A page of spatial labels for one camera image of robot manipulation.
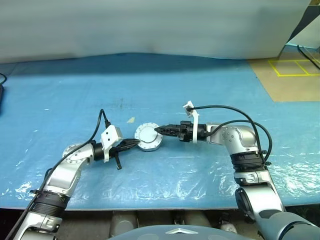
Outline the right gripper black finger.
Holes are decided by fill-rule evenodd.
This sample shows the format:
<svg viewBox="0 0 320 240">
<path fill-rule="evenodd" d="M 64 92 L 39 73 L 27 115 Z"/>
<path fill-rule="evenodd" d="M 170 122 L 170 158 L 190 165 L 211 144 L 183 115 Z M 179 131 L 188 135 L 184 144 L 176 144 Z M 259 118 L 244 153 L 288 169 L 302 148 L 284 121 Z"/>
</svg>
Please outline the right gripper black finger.
<svg viewBox="0 0 320 240">
<path fill-rule="evenodd" d="M 178 137 L 180 135 L 179 130 L 172 130 L 172 129 L 156 129 L 157 133 L 164 135 L 164 136 L 170 136 L 170 137 Z"/>
<path fill-rule="evenodd" d="M 179 131 L 180 125 L 179 124 L 167 124 L 161 125 L 155 128 L 156 131 Z"/>
</svg>

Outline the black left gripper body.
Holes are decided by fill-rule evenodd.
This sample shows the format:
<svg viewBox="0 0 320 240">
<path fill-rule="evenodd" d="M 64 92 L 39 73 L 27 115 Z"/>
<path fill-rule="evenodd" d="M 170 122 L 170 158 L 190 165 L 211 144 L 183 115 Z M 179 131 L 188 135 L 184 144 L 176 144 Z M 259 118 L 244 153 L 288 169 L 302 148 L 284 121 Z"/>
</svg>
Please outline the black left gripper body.
<svg viewBox="0 0 320 240">
<path fill-rule="evenodd" d="M 122 165 L 121 165 L 120 158 L 119 158 L 119 152 L 120 152 L 120 150 L 117 147 L 112 147 L 109 150 L 109 158 L 115 159 L 117 170 L 122 169 Z"/>
</svg>

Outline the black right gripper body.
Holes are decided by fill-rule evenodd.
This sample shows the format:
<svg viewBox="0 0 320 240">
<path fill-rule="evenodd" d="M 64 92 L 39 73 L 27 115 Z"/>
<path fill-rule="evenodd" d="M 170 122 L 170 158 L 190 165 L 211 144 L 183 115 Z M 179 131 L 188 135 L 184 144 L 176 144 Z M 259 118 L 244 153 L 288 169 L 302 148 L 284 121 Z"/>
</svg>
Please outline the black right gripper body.
<svg viewBox="0 0 320 240">
<path fill-rule="evenodd" d="M 193 140 L 193 127 L 191 121 L 181 121 L 179 125 L 179 140 L 181 142 L 190 142 Z"/>
</svg>

